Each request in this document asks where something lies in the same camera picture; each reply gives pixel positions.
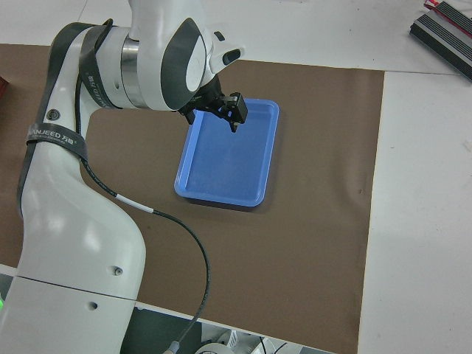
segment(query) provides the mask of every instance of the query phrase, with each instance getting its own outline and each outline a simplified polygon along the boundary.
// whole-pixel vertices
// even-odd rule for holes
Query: black strap
[[[108,98],[103,88],[100,70],[97,64],[97,52],[112,28],[113,21],[105,26],[92,27],[85,35],[80,49],[79,75],[90,96],[102,108],[116,107]]]
[[[85,139],[62,125],[51,123],[35,123],[29,127],[27,143],[51,142],[62,146],[87,161],[87,145]]]

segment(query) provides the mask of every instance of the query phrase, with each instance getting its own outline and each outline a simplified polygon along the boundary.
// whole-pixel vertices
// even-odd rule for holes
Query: silver metallic band
[[[138,81],[139,42],[126,37],[121,54],[121,74],[126,95],[137,108],[149,108],[142,98]]]

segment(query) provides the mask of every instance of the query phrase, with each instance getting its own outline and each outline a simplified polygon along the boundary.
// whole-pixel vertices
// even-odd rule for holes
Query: brown paper sheet
[[[10,81],[0,100],[0,263],[9,266],[21,253],[16,183],[47,52],[0,45],[0,75]],[[280,106],[266,197],[250,211],[175,194],[188,129],[178,114],[98,111],[88,130],[91,166],[120,194],[200,235],[213,275],[205,319],[356,353],[383,80],[383,72],[250,61],[225,69],[224,92]],[[204,287],[197,246],[177,225],[123,209],[147,246],[139,301],[193,313]]]

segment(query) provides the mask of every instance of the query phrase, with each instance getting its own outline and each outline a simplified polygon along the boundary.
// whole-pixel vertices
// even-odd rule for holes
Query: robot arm
[[[130,5],[131,28],[71,24],[52,45],[18,187],[24,245],[0,312],[5,353],[119,352],[145,245],[131,218],[80,176],[94,111],[179,111],[191,123],[195,108],[213,111],[233,131],[246,118],[243,98],[225,96],[217,76],[242,49],[207,30],[199,1]]]

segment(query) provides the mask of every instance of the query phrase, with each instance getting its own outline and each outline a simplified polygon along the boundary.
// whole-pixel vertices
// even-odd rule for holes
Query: blue plastic tray
[[[232,133],[211,113],[196,112],[174,184],[185,198],[255,207],[266,193],[279,106],[245,99],[246,122]]]

